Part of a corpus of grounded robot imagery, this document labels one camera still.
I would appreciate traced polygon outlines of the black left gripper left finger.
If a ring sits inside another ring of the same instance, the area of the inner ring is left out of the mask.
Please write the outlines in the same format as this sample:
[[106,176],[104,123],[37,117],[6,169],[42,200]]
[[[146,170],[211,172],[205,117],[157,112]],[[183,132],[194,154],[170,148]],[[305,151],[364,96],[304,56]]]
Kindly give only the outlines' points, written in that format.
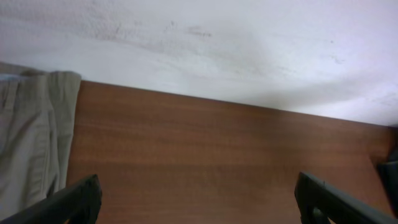
[[96,174],[89,175],[49,198],[12,215],[1,224],[95,224],[102,190]]

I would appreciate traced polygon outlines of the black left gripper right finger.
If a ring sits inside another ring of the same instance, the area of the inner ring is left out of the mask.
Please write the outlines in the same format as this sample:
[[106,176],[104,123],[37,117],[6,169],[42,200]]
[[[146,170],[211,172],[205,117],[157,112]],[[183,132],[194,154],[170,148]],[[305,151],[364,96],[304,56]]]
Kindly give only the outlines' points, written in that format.
[[298,175],[294,195],[302,224],[397,224],[396,218],[305,172]]

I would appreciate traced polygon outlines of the khaki shorts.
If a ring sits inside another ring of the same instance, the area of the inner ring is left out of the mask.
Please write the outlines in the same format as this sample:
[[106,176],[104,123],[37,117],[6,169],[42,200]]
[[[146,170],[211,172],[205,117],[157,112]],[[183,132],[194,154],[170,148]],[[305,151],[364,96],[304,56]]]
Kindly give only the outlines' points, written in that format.
[[65,188],[81,75],[1,64],[1,218]]

